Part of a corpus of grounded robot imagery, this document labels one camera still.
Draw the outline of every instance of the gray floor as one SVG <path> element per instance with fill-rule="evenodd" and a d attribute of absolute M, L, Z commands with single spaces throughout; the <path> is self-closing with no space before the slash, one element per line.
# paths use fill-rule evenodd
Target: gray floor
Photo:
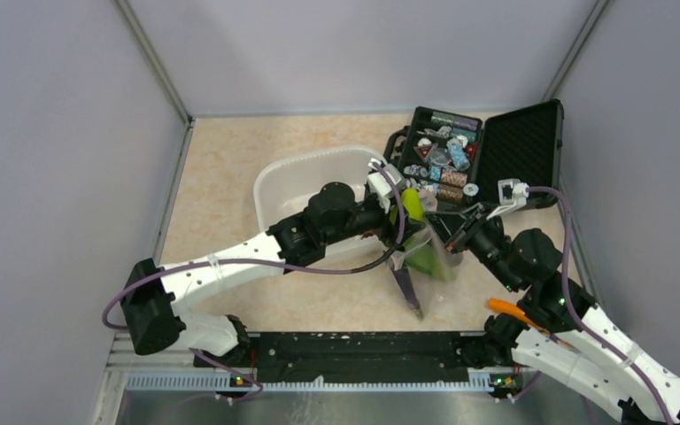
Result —
<path fill-rule="evenodd" d="M 179 391 L 130 391 L 117 425 L 335 425 L 335 424 L 576 424 L 590 425 L 580 398 L 554 380 L 542 381 L 514 405 L 476 393 L 269 393 L 229 407 Z M 614 423 L 595 410 L 599 425 Z"/>

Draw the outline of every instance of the beige marble table surface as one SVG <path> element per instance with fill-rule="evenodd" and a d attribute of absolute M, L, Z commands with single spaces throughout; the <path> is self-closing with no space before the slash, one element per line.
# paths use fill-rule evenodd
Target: beige marble table surface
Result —
<path fill-rule="evenodd" d="M 489 114 L 468 113 L 482 119 Z M 198 119 L 162 252 L 162 263 L 198 258 L 259 232 L 252 187 L 276 160 L 343 144 L 382 152 L 391 133 L 410 114 L 309 115 Z M 561 247 L 564 230 L 556 207 L 504 218 L 515 236 L 541 228 Z M 344 268 L 366 264 L 361 257 Z M 577 280 L 574 261 L 570 276 Z M 252 331 L 480 330 L 491 298 L 517 300 L 469 252 L 454 282 L 431 282 L 414 274 L 425 314 L 408 310 L 386 267 L 352 276 L 291 273 L 246 283 L 204 301 L 198 310 L 234 314 Z"/>

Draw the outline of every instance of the case lid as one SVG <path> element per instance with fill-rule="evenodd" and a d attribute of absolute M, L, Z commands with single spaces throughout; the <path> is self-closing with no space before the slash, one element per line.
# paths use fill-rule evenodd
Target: case lid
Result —
<path fill-rule="evenodd" d="M 470 201 L 498 204 L 497 182 L 504 179 L 557 188 L 563 120 L 558 99 L 487 119 L 470 175 L 480 191 Z M 531 193 L 526 208 L 555 203 L 553 196 Z"/>

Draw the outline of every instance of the metal frame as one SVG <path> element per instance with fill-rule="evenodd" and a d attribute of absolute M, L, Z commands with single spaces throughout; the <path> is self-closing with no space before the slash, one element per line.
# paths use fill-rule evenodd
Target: metal frame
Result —
<path fill-rule="evenodd" d="M 165 244 L 166 233 L 170 224 L 176 194 L 178 192 L 179 184 L 181 183 L 183 168 L 196 122 L 194 117 L 189 114 L 186 105 L 183 103 L 170 75 L 163 66 L 160 57 L 145 33 L 131 4 L 128 0 L 112 0 L 112 2 L 116 6 L 121 19 L 127 26 L 131 37 L 139 48 L 145 63 L 150 68 L 152 74 L 158 81 L 160 88 L 166 95 L 167 100 L 175 109 L 179 118 L 187 126 L 182 140 L 179 157 L 176 161 L 174 175 L 171 178 L 171 184 L 167 191 L 166 207 L 161 217 L 158 233 L 155 236 L 153 258 L 156 261 L 159 261 Z M 591 13 L 573 41 L 567 56 L 564 58 L 559 69 L 552 78 L 542 100 L 550 100 L 556 96 L 556 93 L 567 78 L 569 71 L 572 69 L 586 45 L 586 42 L 591 36 L 592 31 L 597 27 L 599 20 L 605 16 L 608 6 L 612 2 L 613 0 L 598 0 L 595 3 Z M 566 193 L 566 187 L 562 180 L 560 180 L 560 189 Z M 580 274 L 581 282 L 585 285 L 586 289 L 600 301 L 600 294 L 594 285 L 595 281 L 586 260 L 585 249 L 583 248 L 581 242 L 582 238 L 580 237 L 580 229 L 577 226 L 576 221 L 573 222 L 573 231 L 576 237 L 572 241 L 572 252 L 575 257 L 575 263 Z M 503 368 L 495 367 L 480 369 L 479 371 L 487 373 L 504 373 L 505 371 L 502 369 Z M 113 341 L 91 423 L 93 425 L 114 425 L 116 423 L 124 390 L 127 387 L 130 374 L 142 371 L 185 372 L 191 370 L 192 357 L 190 352 L 163 352 L 155 356 L 140 357 L 133 353 L 133 347 L 131 347 L 131 341 L 129 340 L 128 334 L 118 334 Z"/>

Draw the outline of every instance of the open black case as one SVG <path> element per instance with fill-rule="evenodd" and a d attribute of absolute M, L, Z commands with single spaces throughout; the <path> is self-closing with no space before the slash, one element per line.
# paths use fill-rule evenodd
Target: open black case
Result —
<path fill-rule="evenodd" d="M 390 137 L 384 157 L 401 172 L 408 166 L 427 166 L 416 152 L 418 142 L 425 136 L 434 137 L 427 135 L 426 129 L 431 134 L 446 125 L 444 121 L 451 120 L 453 125 L 462 127 L 460 134 L 468 137 L 467 145 L 471 148 L 468 152 L 471 166 L 462 174 L 467 176 L 467 182 L 477 184 L 480 191 L 475 197 L 462 197 L 460 202 L 440 201 L 439 209 L 456 210 L 475 202 L 497 203 L 497 181 L 502 179 L 516 178 L 531 186 L 557 187 L 563 116 L 559 100 L 497 115 L 485 122 L 418 107 L 411 125 Z M 411 174 L 406 177 L 427 180 Z M 527 207 L 545 208 L 555 202 L 553 197 L 531 194 Z M 231 367 L 256 366 L 263 383 L 310 383 L 318 376 L 323 376 L 326 383 L 462 383 L 468 380 L 470 368 L 513 365 L 502 352 L 491 349 L 492 336 L 481 330 L 247 334 L 243 325 L 237 324 L 239 334 L 245 340 L 251 339 L 248 348 L 239 344 L 225 358 L 211 357 Z M 504 329 L 495 331 L 497 336 L 502 333 Z M 210 367 L 197 358 L 194 365 Z M 506 393 L 515 393 L 521 388 L 522 379 L 513 378 L 514 385 L 491 394 L 501 398 Z"/>
<path fill-rule="evenodd" d="M 496 115 L 485 122 L 419 106 L 410 126 L 392 135 L 384 157 L 406 178 L 421 185 L 438 184 L 441 188 L 462 192 L 459 185 L 450 186 L 421 171 L 422 167 L 430 169 L 431 164 L 417 149 L 422 138 L 438 143 L 442 149 L 448 139 L 466 135 L 469 143 L 465 150 L 471 165 L 460 174 L 466 175 L 468 183 L 478 186 L 478 193 L 460 199 L 440 198 L 439 209 L 456 210 L 477 202 L 498 204 L 499 180 L 520 179 L 530 186 L 558 188 L 563 120 L 564 109 L 557 99 Z M 435 135 L 442 127 L 450 127 L 452 132 L 447 136 Z M 421 174 L 411 173 L 416 170 Z M 525 208 L 546 208 L 555 203 L 556 198 L 552 196 L 532 193 Z"/>

